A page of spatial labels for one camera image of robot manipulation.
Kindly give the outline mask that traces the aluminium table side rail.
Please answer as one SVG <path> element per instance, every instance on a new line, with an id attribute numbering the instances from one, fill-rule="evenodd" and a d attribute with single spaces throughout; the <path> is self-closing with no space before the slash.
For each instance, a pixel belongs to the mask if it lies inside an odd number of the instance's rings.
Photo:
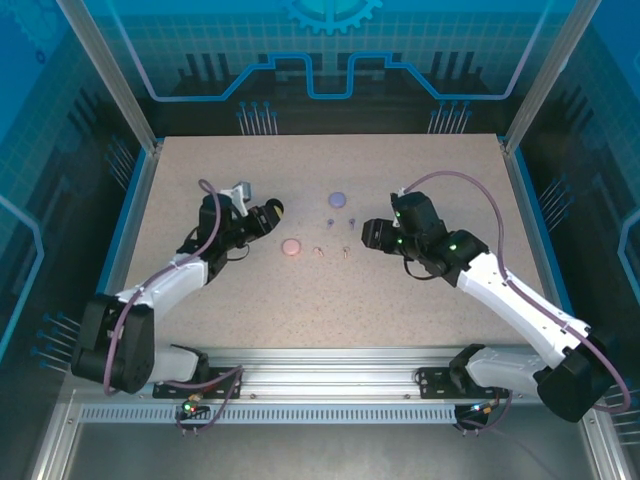
<path id="1" fill-rule="evenodd" d="M 537 293 L 514 272 L 506 271 L 502 284 L 509 301 L 523 309 L 510 324 L 554 368 L 581 344 L 588 326 L 574 316 L 523 157 L 517 151 L 502 154 L 542 288 Z"/>
<path id="2" fill-rule="evenodd" d="M 82 334 L 87 330 L 86 325 L 90 323 L 85 321 L 85 316 L 93 309 L 94 301 L 101 297 L 111 297 L 125 288 L 158 158 L 157 151 L 148 153 L 144 149 L 141 149 L 136 157 L 133 173 L 120 208 L 96 292 L 88 299 L 81 316 L 80 334 L 74 345 L 73 360 L 75 360 L 76 354 L 80 350 Z"/>

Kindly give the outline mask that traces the aluminium left table side rail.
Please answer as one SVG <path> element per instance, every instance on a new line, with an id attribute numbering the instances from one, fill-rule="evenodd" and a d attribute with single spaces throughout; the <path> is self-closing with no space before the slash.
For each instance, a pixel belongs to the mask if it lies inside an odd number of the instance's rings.
<path id="1" fill-rule="evenodd" d="M 80 334 L 74 345 L 73 360 L 75 360 L 76 354 L 80 350 L 82 334 L 87 330 L 86 325 L 90 323 L 85 321 L 85 316 L 93 309 L 94 301 L 101 297 L 111 297 L 125 288 L 158 158 L 157 151 L 148 153 L 144 149 L 141 149 L 136 157 L 133 173 L 120 208 L 96 292 L 88 299 L 81 316 Z"/>

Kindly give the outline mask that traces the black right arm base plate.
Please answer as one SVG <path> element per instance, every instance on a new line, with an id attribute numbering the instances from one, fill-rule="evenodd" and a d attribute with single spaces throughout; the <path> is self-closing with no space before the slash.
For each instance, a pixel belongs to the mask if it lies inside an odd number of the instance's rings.
<path id="1" fill-rule="evenodd" d="M 448 367 L 422 367 L 414 372 L 414 382 L 422 399 L 507 399 L 506 389 L 481 387 L 468 375 L 454 377 Z"/>

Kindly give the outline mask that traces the aluminium frame post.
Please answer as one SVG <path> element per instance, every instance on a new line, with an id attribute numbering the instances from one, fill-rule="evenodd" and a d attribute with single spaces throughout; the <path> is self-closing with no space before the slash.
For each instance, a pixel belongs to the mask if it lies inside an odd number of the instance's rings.
<path id="1" fill-rule="evenodd" d="M 140 146 L 154 154 L 156 136 L 83 0 L 55 0 Z"/>
<path id="2" fill-rule="evenodd" d="M 566 67 L 600 4 L 601 0 L 575 1 L 574 7 L 507 130 L 503 141 L 503 150 L 507 156 L 515 155 L 516 149 Z"/>

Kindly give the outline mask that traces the aluminium mounting rail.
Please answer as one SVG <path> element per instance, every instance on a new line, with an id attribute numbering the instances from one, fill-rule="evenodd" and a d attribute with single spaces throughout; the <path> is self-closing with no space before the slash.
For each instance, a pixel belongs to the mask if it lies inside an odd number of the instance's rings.
<path id="1" fill-rule="evenodd" d="M 414 372 L 448 367 L 461 348 L 208 349 L 210 367 L 243 370 L 238 398 L 284 401 L 420 400 Z M 498 348 L 529 355 L 530 348 Z"/>

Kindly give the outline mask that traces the aluminium right table side rail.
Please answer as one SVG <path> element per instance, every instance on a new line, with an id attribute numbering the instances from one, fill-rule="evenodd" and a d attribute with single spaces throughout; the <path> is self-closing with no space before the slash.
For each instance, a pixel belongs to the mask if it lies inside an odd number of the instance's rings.
<path id="1" fill-rule="evenodd" d="M 581 344 L 588 326 L 574 316 L 523 157 L 517 151 L 502 154 L 542 288 L 537 293 L 514 272 L 506 271 L 502 284 L 509 301 L 523 309 L 510 324 L 554 368 Z"/>

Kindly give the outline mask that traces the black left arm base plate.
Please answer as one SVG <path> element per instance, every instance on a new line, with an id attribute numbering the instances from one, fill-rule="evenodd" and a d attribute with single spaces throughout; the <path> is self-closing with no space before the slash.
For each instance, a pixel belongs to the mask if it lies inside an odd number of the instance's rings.
<path id="1" fill-rule="evenodd" d="M 153 385 L 154 399 L 186 399 L 200 394 L 203 399 L 223 400 L 228 392 L 231 399 L 240 396 L 242 376 L 236 377 L 235 367 L 210 367 L 207 373 L 200 372 L 188 382 L 165 382 Z"/>

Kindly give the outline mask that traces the aluminium right frame post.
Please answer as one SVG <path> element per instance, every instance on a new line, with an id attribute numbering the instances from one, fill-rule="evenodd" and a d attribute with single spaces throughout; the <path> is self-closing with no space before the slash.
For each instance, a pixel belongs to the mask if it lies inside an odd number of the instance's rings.
<path id="1" fill-rule="evenodd" d="M 507 156 L 515 155 L 516 149 L 566 67 L 600 4 L 601 0 L 575 1 L 574 7 L 507 130 L 503 141 L 503 150 Z"/>

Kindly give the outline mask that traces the aluminium left frame post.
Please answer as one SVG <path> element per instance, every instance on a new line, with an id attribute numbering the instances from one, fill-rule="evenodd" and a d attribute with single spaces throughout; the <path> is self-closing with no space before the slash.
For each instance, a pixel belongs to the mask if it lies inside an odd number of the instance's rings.
<path id="1" fill-rule="evenodd" d="M 156 136 L 83 0 L 55 0 L 140 146 L 154 154 Z"/>

